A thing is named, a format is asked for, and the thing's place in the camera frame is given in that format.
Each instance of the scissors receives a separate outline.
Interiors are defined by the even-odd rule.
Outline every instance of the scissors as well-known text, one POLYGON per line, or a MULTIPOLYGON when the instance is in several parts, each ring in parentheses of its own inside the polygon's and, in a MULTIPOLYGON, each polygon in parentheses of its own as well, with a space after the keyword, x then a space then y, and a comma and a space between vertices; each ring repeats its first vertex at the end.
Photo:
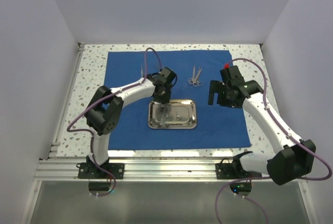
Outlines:
POLYGON ((188 79, 188 83, 194 87, 202 86, 202 82, 198 81, 202 68, 199 68, 198 74, 196 76, 196 66, 193 67, 192 78, 188 79))

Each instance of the white enclosure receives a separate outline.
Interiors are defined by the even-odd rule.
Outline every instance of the white enclosure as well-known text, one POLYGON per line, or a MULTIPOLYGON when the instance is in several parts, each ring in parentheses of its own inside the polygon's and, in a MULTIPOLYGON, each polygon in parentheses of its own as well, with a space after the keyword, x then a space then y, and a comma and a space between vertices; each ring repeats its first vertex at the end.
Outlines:
MULTIPOLYGON (((0 0, 0 223, 19 223, 47 158, 77 43, 262 44, 281 116, 333 164, 332 0, 0 0)), ((313 176, 326 169, 315 162, 313 176)), ((332 180, 309 182, 321 223, 332 180)))

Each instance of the metal tray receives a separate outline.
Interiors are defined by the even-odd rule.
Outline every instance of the metal tray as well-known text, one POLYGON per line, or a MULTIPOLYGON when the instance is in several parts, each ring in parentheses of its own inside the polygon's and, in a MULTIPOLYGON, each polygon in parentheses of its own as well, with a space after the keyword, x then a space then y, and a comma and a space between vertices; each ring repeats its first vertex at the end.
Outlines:
POLYGON ((197 126, 196 104, 192 100, 170 100, 168 104, 150 102, 148 126, 152 129, 193 129, 197 126))

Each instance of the robotic arm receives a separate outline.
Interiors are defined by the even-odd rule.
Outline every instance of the robotic arm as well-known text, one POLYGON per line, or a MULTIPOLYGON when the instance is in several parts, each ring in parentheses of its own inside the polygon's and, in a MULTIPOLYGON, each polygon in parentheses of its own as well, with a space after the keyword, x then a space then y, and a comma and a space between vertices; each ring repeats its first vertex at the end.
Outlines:
POLYGON ((96 90, 88 107, 101 98, 118 93, 97 104, 85 114, 87 125, 94 133, 94 139, 91 143, 91 151, 94 153, 90 152, 86 163, 80 164, 79 178, 107 177, 106 173, 96 168, 95 163, 107 171, 111 170, 108 144, 111 132, 118 124, 122 109, 130 103, 148 97, 153 97, 154 101, 159 103, 169 103, 172 81, 175 78, 176 74, 165 67, 159 73, 148 74, 146 79, 141 78, 137 82, 111 89, 100 86, 96 90))
POLYGON ((231 170, 239 177, 247 177, 247 172, 270 175, 278 185, 310 173, 314 157, 292 142, 289 137, 293 136, 303 146, 315 152, 316 146, 312 140, 302 140, 270 107, 271 113, 280 125, 289 130, 288 135, 284 135, 264 106, 263 89, 256 81, 245 82, 238 66, 224 68, 220 74, 222 82, 210 82, 208 104, 213 104, 214 94, 217 94, 217 104, 246 110, 264 131, 275 153, 275 156, 269 156, 252 151, 244 152, 236 155, 233 162, 226 166, 231 166, 231 170))

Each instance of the small metal object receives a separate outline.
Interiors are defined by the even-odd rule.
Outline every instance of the small metal object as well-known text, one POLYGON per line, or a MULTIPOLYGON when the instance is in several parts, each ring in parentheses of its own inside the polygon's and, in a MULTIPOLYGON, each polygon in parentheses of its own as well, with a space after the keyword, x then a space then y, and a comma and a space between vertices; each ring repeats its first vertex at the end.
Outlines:
POLYGON ((149 104, 148 126, 152 129, 193 129, 197 126, 196 105, 192 100, 170 100, 149 104))
POLYGON ((202 82, 198 81, 202 68, 199 68, 198 74, 196 75, 196 66, 193 67, 192 78, 188 79, 188 83, 194 87, 202 86, 202 82))

